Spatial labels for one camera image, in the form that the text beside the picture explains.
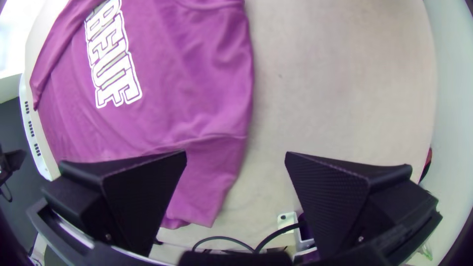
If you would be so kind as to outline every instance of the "black cable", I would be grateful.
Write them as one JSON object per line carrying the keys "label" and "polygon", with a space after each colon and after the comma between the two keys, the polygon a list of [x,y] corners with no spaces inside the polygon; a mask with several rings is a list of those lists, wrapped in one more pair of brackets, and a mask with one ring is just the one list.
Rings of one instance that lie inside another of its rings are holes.
{"label": "black cable", "polygon": [[5,186],[6,186],[6,189],[8,190],[8,193],[10,194],[10,199],[6,198],[5,193],[3,193],[3,191],[1,191],[1,189],[0,189],[0,194],[3,196],[3,198],[5,198],[5,200],[7,202],[12,202],[13,201],[13,196],[11,195],[10,188],[6,185],[6,183],[5,183]]}
{"label": "black cable", "polygon": [[261,243],[255,248],[255,251],[253,253],[255,254],[258,254],[261,252],[261,250],[266,246],[266,244],[268,244],[271,240],[275,239],[277,236],[279,236],[280,234],[284,234],[285,232],[288,232],[290,230],[294,230],[294,229],[297,229],[301,226],[305,225],[305,221],[302,221],[302,222],[298,222],[296,224],[293,224],[293,225],[289,225],[289,226],[286,226],[284,228],[281,228],[279,230],[277,230],[276,232],[268,235],[265,239],[263,239],[263,241],[261,241]]}
{"label": "black cable", "polygon": [[218,239],[220,239],[220,240],[227,240],[227,241],[231,241],[231,242],[233,242],[233,243],[237,243],[237,244],[239,244],[239,245],[241,245],[241,246],[247,248],[249,251],[251,251],[251,252],[253,252],[253,253],[255,252],[255,250],[254,250],[252,247],[250,247],[250,246],[248,246],[247,244],[241,242],[240,240],[237,240],[237,239],[234,239],[234,238],[231,238],[231,237],[226,237],[226,236],[211,236],[211,237],[204,238],[204,239],[202,239],[201,241],[197,242],[197,243],[192,247],[192,251],[195,251],[196,248],[197,248],[198,246],[200,246],[200,245],[201,245],[202,243],[204,243],[204,242],[211,241],[211,240],[218,240]]}

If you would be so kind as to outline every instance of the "floor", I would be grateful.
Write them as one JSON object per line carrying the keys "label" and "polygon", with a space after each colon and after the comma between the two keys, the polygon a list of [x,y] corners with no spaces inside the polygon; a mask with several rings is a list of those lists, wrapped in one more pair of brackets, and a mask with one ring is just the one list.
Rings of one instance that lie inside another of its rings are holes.
{"label": "floor", "polygon": [[[18,242],[29,251],[34,244],[37,231],[26,216],[26,210],[42,197],[41,187],[48,181],[36,170],[22,123],[18,98],[0,104],[0,143],[3,151],[18,149],[27,151],[27,157],[20,170],[6,182],[12,193],[13,202],[8,203],[0,197],[0,209]],[[8,194],[5,186],[1,189]],[[49,248],[46,250],[45,260],[47,266],[65,265]]]}

